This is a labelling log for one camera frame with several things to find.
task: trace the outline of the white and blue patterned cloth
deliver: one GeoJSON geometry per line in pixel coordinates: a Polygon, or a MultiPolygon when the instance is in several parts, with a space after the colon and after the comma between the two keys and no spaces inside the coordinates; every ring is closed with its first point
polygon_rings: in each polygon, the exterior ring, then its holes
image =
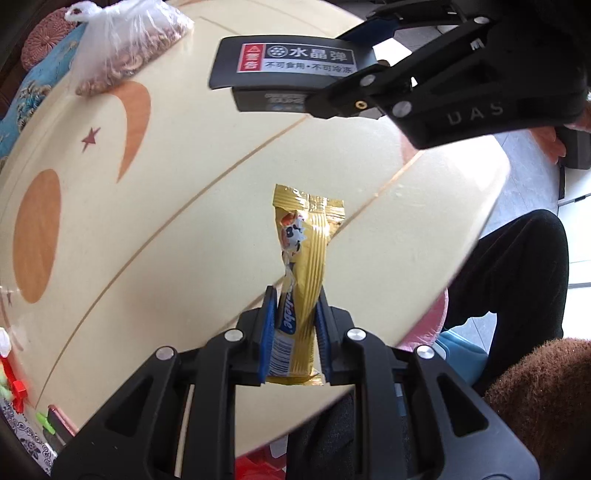
{"type": "Polygon", "coordinates": [[[10,402],[0,398],[0,410],[29,455],[45,470],[47,475],[51,474],[53,460],[56,458],[55,452],[39,438],[25,416],[14,411],[10,402]]]}
{"type": "Polygon", "coordinates": [[[72,30],[35,65],[22,81],[4,119],[0,121],[0,171],[25,125],[51,89],[70,70],[86,24],[72,30]]]}

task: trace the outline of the barcode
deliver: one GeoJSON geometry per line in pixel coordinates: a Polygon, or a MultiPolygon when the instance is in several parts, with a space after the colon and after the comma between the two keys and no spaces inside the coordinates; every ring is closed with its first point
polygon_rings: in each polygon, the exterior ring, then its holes
{"type": "Polygon", "coordinates": [[[275,334],[273,350],[271,351],[270,375],[274,377],[287,377],[290,374],[291,351],[294,347],[294,339],[280,333],[275,334]]]}

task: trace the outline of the orange circle pattern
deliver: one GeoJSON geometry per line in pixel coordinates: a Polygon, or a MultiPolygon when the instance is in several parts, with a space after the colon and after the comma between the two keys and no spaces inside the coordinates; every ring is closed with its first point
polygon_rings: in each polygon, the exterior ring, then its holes
{"type": "Polygon", "coordinates": [[[39,301],[51,276],[60,230],[60,179],[43,170],[29,185],[18,209],[12,242],[12,266],[22,297],[39,301]]]}

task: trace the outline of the pink cushion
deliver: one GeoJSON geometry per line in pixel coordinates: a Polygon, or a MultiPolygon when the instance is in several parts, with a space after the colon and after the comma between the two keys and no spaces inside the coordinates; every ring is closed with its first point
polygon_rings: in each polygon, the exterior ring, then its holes
{"type": "Polygon", "coordinates": [[[447,289],[438,296],[437,300],[431,305],[429,311],[422,319],[407,333],[406,337],[400,342],[397,348],[412,352],[419,345],[432,345],[437,340],[437,336],[443,328],[445,317],[447,316],[447,304],[449,297],[447,289]]]}
{"type": "Polygon", "coordinates": [[[29,33],[21,51],[21,63],[26,71],[42,61],[57,43],[66,37],[76,25],[64,20],[67,8],[60,8],[41,20],[29,33]]]}

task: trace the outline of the round table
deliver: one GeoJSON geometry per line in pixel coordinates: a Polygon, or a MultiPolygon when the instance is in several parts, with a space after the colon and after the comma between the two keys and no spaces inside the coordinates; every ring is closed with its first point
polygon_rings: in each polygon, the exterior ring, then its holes
{"type": "MultiPolygon", "coordinates": [[[[117,90],[75,97],[65,78],[0,176],[2,323],[29,419],[55,404],[82,426],[159,346],[202,346],[255,307],[283,273],[276,183],[345,201],[327,298],[395,345],[461,266],[508,175],[492,137],[417,152],[387,118],[239,113],[229,90],[207,88],[221,38],[335,37],[359,22],[345,11],[317,0],[180,8],[194,32],[117,90]]],[[[377,52],[408,54],[394,40],[377,52]]],[[[345,389],[238,387],[236,454],[345,389]]]]}

